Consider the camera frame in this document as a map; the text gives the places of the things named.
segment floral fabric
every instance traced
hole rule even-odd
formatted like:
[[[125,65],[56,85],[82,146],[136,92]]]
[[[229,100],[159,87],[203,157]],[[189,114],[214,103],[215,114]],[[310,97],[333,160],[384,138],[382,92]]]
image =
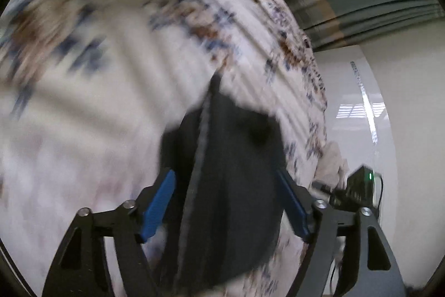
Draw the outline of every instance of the floral fabric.
[[[153,183],[162,133],[216,70],[224,93],[279,120],[288,171],[310,184],[326,98],[283,0],[11,0],[0,21],[1,238],[37,295],[75,212]],[[204,294],[284,296],[302,251],[284,216],[268,264]]]

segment black fabric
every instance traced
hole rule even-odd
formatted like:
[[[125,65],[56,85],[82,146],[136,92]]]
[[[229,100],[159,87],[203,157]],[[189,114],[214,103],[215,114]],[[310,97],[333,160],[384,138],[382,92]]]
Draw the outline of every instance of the black fabric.
[[[206,151],[190,217],[180,292],[211,288],[266,263],[276,248],[283,208],[277,199],[276,170],[285,167],[277,121],[237,107],[210,90]],[[177,273],[182,208],[194,166],[202,109],[187,114],[166,133],[162,166],[174,169],[177,189],[166,212],[168,239],[157,269],[159,284],[171,289]]]

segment bed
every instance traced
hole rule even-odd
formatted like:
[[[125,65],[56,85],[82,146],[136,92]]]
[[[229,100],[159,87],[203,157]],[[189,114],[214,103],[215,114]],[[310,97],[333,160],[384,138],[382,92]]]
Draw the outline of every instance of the bed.
[[[280,122],[297,183],[314,177],[327,102],[283,0],[11,0],[0,22],[0,233],[37,295],[75,212],[154,182],[162,133],[215,71],[239,105]],[[303,251],[284,216],[268,264],[204,294],[283,296]]]

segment beige wall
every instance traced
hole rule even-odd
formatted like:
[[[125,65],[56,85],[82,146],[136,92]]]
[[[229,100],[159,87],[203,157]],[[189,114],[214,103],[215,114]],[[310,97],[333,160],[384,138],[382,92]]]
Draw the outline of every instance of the beige wall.
[[[394,254],[404,281],[424,285],[445,253],[445,21],[361,48],[379,84],[395,144]]]

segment metal screw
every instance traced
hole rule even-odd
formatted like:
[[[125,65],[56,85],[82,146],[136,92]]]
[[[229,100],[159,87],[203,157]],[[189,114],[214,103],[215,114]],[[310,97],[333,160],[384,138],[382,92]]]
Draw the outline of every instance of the metal screw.
[[[126,200],[123,203],[125,209],[133,209],[136,206],[136,201],[133,199]]]
[[[81,208],[77,211],[79,217],[86,217],[90,213],[90,208]]]
[[[360,209],[360,212],[365,215],[366,217],[369,217],[370,215],[372,215],[371,209],[363,207]]]
[[[315,205],[316,208],[319,208],[319,209],[326,209],[326,207],[328,206],[326,204],[326,202],[324,200],[321,200],[321,199],[317,199],[314,202],[314,205]]]

